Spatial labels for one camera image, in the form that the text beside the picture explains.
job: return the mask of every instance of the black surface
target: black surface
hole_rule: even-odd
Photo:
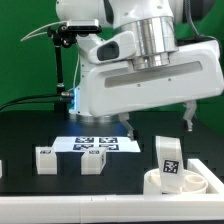
[[[142,194],[144,173],[157,167],[156,135],[180,138],[185,165],[188,158],[199,158],[223,181],[224,139],[197,120],[194,120],[194,131],[186,132],[182,115],[132,113],[130,123],[139,132],[142,152],[107,153],[107,164],[100,176],[80,175],[81,153],[58,154],[58,175],[38,176],[35,146],[52,146],[56,136],[125,136],[126,131],[120,123],[84,125],[54,112],[3,112],[0,114],[0,159],[4,160],[5,169],[0,195]]]

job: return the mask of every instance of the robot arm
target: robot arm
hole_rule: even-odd
[[[108,41],[94,34],[77,38],[82,78],[71,113],[100,117],[194,102],[222,93],[217,42],[176,45],[172,10],[180,18],[183,1],[57,2],[57,12],[63,20],[97,18],[103,27],[111,26],[109,22],[113,21],[117,31]],[[110,3],[113,16],[106,15],[104,3]],[[87,12],[80,13],[87,4]]]

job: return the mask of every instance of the white block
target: white block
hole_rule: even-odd
[[[36,147],[37,173],[57,174],[57,156],[52,147]]]
[[[81,158],[81,174],[100,174],[106,164],[106,148],[89,148]]]
[[[156,151],[164,192],[180,193],[185,184],[180,140],[156,136]]]

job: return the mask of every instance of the white box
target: white box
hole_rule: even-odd
[[[106,164],[106,148],[91,147],[81,158],[81,174],[100,174]]]
[[[52,147],[36,147],[36,166],[39,175],[57,174],[57,156]]]

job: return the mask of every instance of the green backdrop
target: green backdrop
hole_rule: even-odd
[[[45,24],[58,21],[56,0],[7,0],[1,2],[0,35],[0,104],[34,94],[54,93],[56,90],[55,55],[52,41],[43,36],[20,42],[27,33]],[[196,25],[203,34],[218,38],[224,45],[224,1],[217,0],[212,11]],[[103,33],[111,35],[110,30]],[[177,38],[192,35],[188,25],[176,27]],[[63,49],[63,68],[67,89],[72,87],[76,65],[76,48]],[[224,56],[221,58],[224,68]],[[51,106],[22,106],[23,109],[50,109]],[[159,111],[181,110],[182,105],[156,108]],[[199,101],[197,117],[224,135],[223,96]]]

